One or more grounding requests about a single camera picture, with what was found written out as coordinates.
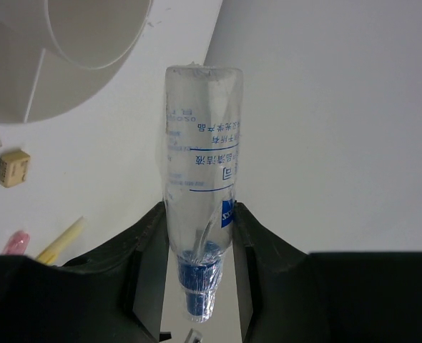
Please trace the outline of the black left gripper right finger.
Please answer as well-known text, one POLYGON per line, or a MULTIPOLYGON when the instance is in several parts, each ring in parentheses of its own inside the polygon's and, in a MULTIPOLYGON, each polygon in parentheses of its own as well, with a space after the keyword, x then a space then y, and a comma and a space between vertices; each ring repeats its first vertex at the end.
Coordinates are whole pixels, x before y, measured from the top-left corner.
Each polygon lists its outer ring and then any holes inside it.
POLYGON ((234 209, 244 342, 422 342, 422 252, 306 254, 234 209))

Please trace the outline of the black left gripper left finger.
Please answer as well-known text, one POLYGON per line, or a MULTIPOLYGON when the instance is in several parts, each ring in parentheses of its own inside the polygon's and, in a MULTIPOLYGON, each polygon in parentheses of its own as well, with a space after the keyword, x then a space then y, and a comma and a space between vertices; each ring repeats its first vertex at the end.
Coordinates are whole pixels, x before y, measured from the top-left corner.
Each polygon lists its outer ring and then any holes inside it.
POLYGON ((165 206, 61 267, 0 255, 0 342, 163 342, 165 206))

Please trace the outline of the yellow highlighter pen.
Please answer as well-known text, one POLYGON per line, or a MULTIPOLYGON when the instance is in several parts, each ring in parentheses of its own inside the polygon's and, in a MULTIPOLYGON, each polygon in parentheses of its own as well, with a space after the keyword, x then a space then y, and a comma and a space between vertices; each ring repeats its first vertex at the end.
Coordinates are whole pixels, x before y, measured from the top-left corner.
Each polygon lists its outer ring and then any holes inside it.
POLYGON ((87 221, 84 217, 78 218, 68 229, 62 232, 49 246, 35 257, 37 262, 52 265, 59 255, 83 232, 87 221))

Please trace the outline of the pink highlighter pen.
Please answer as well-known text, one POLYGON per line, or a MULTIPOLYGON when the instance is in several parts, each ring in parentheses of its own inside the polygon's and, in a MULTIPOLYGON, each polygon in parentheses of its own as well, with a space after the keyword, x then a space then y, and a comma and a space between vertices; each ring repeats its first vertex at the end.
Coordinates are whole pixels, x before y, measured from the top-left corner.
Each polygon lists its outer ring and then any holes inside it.
POLYGON ((30 236, 25 231, 14 232, 6 243, 2 254, 4 255, 22 255, 29 244, 30 236))

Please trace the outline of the green highlighter pen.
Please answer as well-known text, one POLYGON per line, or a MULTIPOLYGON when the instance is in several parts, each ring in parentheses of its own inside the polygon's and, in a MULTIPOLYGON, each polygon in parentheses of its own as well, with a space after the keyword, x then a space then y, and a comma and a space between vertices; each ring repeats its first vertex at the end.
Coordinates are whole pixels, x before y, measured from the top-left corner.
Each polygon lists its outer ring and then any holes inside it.
POLYGON ((186 336, 185 343, 202 343, 203 335, 196 329, 191 329, 186 336))

